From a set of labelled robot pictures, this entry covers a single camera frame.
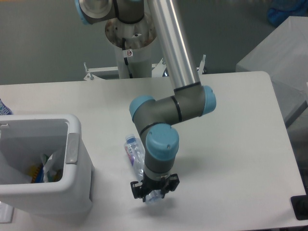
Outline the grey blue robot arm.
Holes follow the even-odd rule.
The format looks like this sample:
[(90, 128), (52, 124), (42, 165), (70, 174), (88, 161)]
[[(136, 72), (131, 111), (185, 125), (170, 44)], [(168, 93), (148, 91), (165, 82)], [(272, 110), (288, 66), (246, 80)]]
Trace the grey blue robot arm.
[(129, 112), (145, 153), (131, 183), (135, 198), (152, 203), (179, 185), (171, 173), (179, 149), (174, 124), (211, 113), (216, 108), (212, 89), (200, 82), (192, 60), (176, 0), (77, 0), (83, 23), (106, 22), (105, 34), (115, 48), (120, 78), (149, 77), (147, 49), (159, 39), (174, 95), (156, 100), (135, 98)]

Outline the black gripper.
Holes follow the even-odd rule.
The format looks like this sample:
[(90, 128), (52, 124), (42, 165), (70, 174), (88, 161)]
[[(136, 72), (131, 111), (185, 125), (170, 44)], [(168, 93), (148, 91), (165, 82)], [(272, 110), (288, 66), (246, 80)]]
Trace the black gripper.
[(145, 203), (146, 196), (153, 190), (161, 190), (161, 198), (169, 192), (176, 190), (180, 180), (177, 174), (171, 174), (168, 177), (162, 177), (159, 180), (153, 180), (144, 174), (141, 182), (132, 181), (131, 190), (135, 199), (142, 199)]

